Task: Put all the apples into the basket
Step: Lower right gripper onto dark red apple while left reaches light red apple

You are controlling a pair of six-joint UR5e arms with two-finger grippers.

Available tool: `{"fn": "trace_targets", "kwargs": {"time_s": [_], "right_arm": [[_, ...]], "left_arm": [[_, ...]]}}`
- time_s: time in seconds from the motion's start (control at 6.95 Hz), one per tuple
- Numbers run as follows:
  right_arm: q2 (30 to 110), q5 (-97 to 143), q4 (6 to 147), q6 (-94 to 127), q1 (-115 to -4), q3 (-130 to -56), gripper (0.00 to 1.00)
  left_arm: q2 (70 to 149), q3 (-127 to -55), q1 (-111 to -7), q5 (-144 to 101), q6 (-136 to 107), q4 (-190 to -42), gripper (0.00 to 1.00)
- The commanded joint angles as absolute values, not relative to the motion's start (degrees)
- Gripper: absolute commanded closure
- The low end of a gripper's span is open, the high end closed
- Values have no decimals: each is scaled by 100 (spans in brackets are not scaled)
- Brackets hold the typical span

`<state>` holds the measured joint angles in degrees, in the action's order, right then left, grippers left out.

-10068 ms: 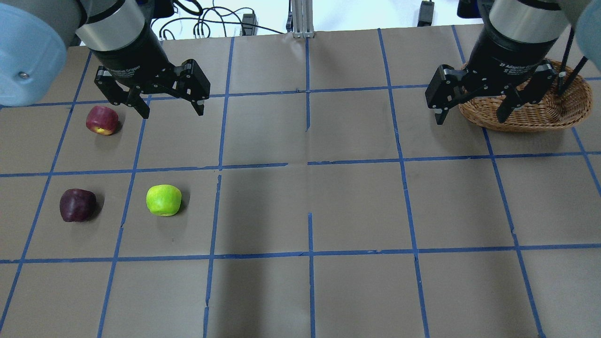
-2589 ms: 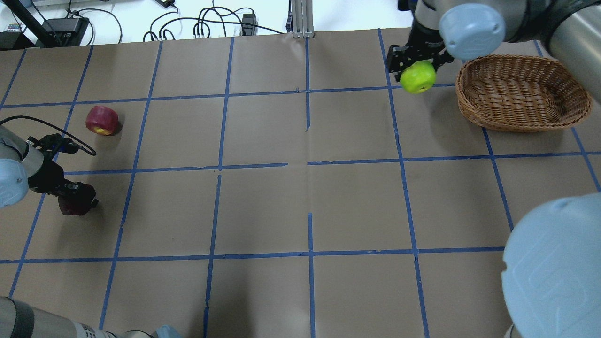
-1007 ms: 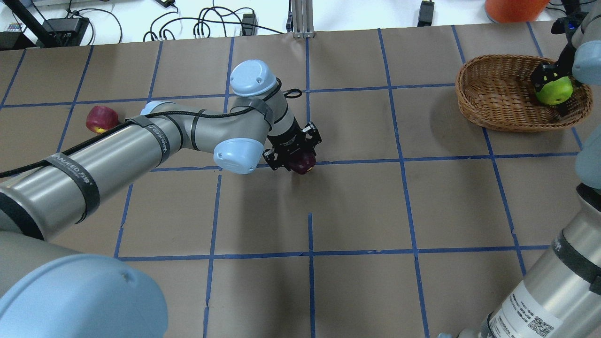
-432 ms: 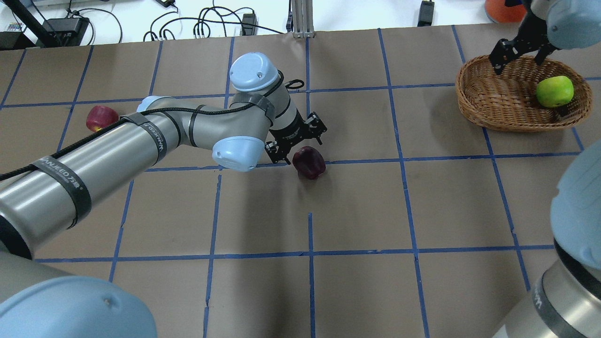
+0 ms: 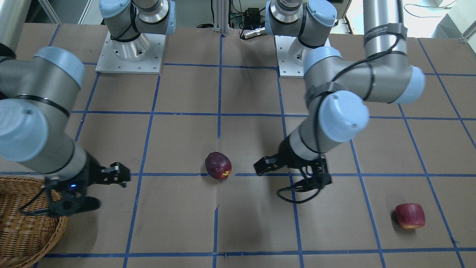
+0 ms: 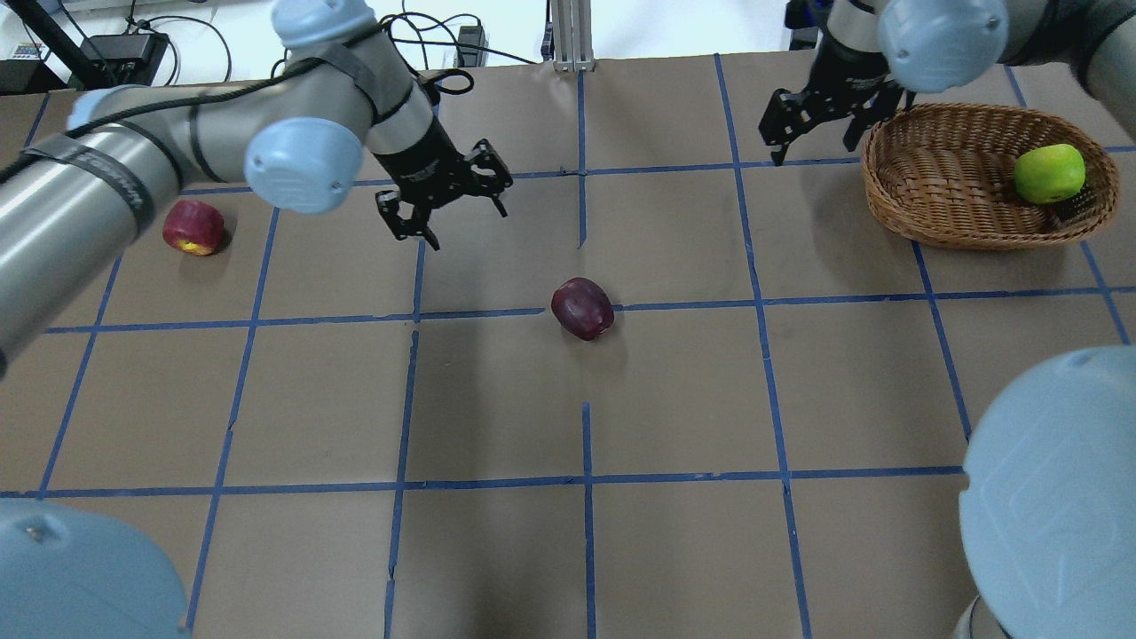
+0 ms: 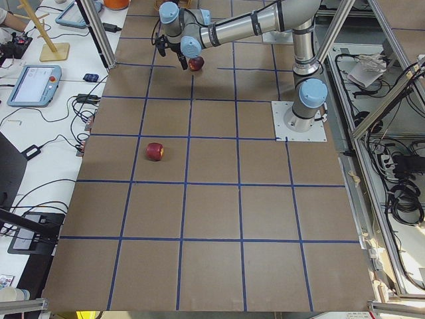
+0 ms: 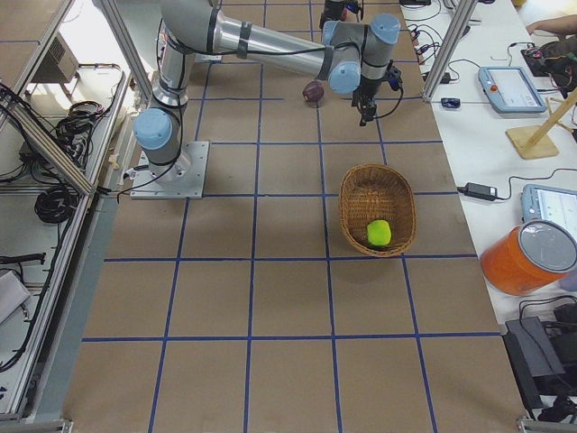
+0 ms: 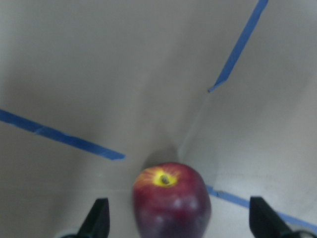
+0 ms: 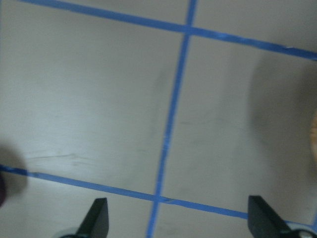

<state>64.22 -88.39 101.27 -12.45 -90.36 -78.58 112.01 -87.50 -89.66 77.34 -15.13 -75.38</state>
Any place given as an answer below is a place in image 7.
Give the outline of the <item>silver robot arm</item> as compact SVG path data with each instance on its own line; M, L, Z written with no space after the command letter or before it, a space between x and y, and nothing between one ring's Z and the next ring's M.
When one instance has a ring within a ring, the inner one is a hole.
M149 99L159 105L235 106L241 138L270 138L275 127L306 133L327 98L317 79L313 14L318 1L273 1L222 21L172 1L159 8L160 32Z

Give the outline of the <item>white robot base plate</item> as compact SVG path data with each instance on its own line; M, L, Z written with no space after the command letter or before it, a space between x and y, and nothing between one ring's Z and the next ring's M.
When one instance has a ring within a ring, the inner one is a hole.
M326 103L310 119L298 118L292 101L271 101L275 139L279 142L326 142L324 123L327 121Z

